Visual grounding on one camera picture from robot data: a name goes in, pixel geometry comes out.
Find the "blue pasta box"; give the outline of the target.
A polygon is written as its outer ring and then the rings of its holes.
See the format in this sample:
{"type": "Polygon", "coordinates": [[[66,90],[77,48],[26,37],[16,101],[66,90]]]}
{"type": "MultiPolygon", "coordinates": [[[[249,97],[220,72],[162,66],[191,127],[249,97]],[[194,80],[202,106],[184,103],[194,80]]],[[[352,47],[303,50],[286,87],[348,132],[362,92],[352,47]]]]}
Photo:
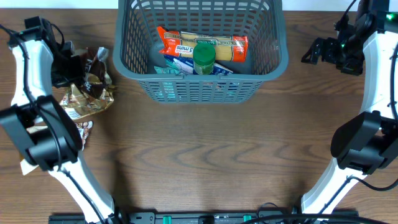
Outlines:
{"type": "Polygon", "coordinates": [[[175,57],[164,55],[166,65],[184,74],[193,75],[227,75],[233,73],[232,70],[218,64],[196,65],[192,58],[175,57]]]}

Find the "white brown snack bag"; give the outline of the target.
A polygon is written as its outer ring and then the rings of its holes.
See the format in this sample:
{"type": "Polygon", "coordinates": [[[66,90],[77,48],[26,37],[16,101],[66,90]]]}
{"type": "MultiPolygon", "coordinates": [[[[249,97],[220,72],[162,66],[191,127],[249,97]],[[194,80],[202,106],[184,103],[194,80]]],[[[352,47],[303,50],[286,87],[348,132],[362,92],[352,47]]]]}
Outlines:
{"type": "MultiPolygon", "coordinates": [[[[89,136],[90,130],[93,127],[93,122],[92,121],[87,121],[87,122],[82,122],[82,123],[75,123],[76,127],[78,128],[78,131],[80,133],[80,137],[82,139],[82,149],[84,149],[84,145],[86,143],[86,139],[89,136]]],[[[45,129],[46,126],[33,126],[31,128],[28,128],[27,131],[29,133],[35,133],[37,131],[41,131],[45,129]]],[[[22,171],[22,175],[27,175],[36,168],[38,168],[38,165],[31,165],[28,163],[26,159],[23,158],[22,154],[19,154],[20,157],[20,167],[22,171]]]]}

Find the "teal tissue pack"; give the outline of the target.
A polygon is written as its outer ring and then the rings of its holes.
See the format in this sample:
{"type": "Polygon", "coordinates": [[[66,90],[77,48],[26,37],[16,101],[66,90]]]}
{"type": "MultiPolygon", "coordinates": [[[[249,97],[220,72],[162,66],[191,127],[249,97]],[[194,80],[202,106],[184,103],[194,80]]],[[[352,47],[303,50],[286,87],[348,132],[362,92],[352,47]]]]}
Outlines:
{"type": "Polygon", "coordinates": [[[180,73],[180,71],[178,69],[175,68],[171,68],[171,67],[154,67],[155,71],[157,74],[174,74],[174,75],[178,75],[180,73]]]}

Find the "green lid jar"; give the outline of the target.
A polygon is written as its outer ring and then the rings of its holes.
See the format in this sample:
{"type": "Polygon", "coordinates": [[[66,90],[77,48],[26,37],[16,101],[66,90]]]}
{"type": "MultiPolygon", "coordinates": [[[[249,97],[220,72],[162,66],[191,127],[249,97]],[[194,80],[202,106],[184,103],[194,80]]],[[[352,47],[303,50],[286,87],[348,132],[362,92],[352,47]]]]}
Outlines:
{"type": "Polygon", "coordinates": [[[213,45],[200,43],[193,49],[193,69],[199,75],[209,75],[213,71],[216,51],[213,45]]]}

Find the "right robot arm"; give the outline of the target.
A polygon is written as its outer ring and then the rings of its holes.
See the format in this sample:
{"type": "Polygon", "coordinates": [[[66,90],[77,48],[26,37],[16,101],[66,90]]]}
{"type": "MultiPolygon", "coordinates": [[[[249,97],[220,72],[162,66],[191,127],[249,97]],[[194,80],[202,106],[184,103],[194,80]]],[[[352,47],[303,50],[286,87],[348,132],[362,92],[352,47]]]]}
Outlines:
{"type": "Polygon", "coordinates": [[[315,186],[301,196],[301,214],[331,214],[358,182],[397,158],[397,13],[390,3],[361,0],[354,24],[344,14],[335,23],[337,38],[315,39],[301,59],[365,75],[359,115],[335,131],[332,159],[315,186]]]}

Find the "orange spaghetti pack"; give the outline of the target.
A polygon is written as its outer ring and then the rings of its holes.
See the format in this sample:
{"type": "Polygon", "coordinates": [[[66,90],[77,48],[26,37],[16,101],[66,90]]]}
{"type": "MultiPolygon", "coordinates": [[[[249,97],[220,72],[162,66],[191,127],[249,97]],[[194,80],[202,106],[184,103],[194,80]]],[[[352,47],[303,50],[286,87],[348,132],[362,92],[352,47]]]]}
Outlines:
{"type": "Polygon", "coordinates": [[[248,52],[246,36],[210,36],[157,27],[164,48],[161,54],[175,57],[193,57],[197,44],[210,44],[215,48],[215,60],[245,62],[248,52]]]}

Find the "gold coffee bag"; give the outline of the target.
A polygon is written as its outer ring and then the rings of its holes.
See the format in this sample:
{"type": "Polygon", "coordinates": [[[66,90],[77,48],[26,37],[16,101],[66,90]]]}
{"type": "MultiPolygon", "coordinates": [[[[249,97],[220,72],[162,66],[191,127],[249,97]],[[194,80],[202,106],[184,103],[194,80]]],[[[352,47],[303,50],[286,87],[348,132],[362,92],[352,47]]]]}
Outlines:
{"type": "Polygon", "coordinates": [[[75,53],[84,68],[80,83],[65,90],[60,106],[71,119],[80,119],[102,112],[114,102],[116,86],[106,69],[109,50],[105,47],[78,49],[75,53]]]}

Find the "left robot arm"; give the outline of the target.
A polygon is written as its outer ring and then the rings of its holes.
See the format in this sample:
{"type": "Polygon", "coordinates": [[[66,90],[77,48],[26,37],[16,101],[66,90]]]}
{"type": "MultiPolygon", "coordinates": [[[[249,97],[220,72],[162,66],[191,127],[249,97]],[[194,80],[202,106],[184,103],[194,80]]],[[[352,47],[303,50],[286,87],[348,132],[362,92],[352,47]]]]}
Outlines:
{"type": "Polygon", "coordinates": [[[74,198],[86,223],[121,223],[114,199],[94,177],[83,156],[80,132],[54,98],[54,87],[80,83],[84,77],[71,42],[57,42],[57,26],[36,16],[25,30],[6,27],[16,60],[16,89],[11,106],[1,111],[1,126],[22,157],[56,178],[74,198]]]}

